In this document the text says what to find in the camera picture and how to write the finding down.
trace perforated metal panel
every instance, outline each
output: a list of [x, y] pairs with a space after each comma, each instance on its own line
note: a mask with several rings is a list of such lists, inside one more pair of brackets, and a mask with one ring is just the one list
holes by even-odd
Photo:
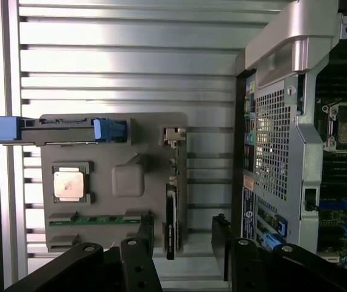
[[284, 89], [256, 99], [256, 184], [287, 199], [290, 107]]

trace blue latch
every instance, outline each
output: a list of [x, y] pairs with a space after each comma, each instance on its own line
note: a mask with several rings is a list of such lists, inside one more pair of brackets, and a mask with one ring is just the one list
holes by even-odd
[[106, 118], [94, 119], [94, 134], [97, 142], [126, 142], [126, 122]]
[[0, 117], [0, 141], [15, 141], [20, 139], [20, 117]]

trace screw hole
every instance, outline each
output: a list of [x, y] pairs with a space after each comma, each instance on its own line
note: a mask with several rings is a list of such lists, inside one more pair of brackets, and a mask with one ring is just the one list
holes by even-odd
[[245, 284], [245, 286], [246, 286], [248, 289], [254, 289], [254, 288], [256, 287], [255, 284], [252, 283], [252, 282], [247, 282], [247, 283]]
[[147, 282], [138, 282], [137, 287], [140, 289], [147, 288], [148, 283]]

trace white slatted backdrop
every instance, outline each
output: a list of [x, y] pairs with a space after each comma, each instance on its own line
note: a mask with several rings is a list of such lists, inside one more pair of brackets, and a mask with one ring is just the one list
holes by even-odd
[[[188, 115], [190, 242], [166, 288], [227, 288], [211, 251], [211, 218], [230, 216], [237, 53], [286, 5], [239, 0], [19, 0], [22, 115]], [[24, 147], [29, 272], [50, 261], [40, 149]]]

